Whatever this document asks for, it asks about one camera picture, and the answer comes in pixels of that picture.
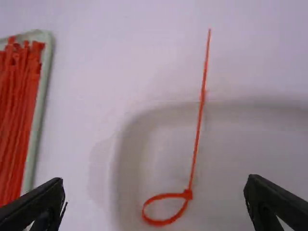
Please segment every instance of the bundle of cable ties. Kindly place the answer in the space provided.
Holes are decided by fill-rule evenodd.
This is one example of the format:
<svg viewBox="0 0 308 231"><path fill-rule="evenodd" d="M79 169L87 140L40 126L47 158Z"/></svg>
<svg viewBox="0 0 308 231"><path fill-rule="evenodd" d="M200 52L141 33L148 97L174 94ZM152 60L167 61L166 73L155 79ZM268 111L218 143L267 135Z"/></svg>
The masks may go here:
<svg viewBox="0 0 308 231"><path fill-rule="evenodd" d="M44 47L10 37L0 51L0 206L21 193Z"/></svg>

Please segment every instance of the white table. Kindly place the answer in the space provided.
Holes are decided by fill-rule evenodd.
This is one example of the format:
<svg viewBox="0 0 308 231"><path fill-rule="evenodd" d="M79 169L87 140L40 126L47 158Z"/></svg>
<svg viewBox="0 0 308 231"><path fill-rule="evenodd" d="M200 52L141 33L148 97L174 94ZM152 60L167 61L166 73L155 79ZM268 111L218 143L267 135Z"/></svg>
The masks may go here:
<svg viewBox="0 0 308 231"><path fill-rule="evenodd" d="M207 29L208 89L308 99L307 1L0 1L1 37L56 38L35 184L62 177L60 230L114 230L108 163L117 132L149 103L196 101ZM308 199L308 186L294 189Z"/></svg>

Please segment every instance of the white surface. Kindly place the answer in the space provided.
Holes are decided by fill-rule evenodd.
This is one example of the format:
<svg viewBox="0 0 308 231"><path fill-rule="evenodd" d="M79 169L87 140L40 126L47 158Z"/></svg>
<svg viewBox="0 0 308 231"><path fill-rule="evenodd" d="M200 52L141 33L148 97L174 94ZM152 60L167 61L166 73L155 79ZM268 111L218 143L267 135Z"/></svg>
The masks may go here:
<svg viewBox="0 0 308 231"><path fill-rule="evenodd" d="M208 27L211 94L307 99L307 7L303 0L0 0L1 37L42 28L57 40L36 184L64 178L61 230L115 229L106 186L118 132L154 104L198 99ZM299 181L293 191L308 199L291 164L294 178L277 179L284 187Z"/></svg>

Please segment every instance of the white background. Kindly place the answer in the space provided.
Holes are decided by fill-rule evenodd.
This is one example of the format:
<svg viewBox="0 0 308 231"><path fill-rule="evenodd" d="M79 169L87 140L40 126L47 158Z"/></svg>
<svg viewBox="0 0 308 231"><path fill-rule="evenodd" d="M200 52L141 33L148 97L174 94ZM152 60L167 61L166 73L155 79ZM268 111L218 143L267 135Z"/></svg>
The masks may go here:
<svg viewBox="0 0 308 231"><path fill-rule="evenodd" d="M35 183L63 177L61 230L112 230L103 192L115 137L135 110L198 99L209 27L210 91L307 98L307 8L304 0L0 0L1 37L39 28L56 39Z"/></svg>

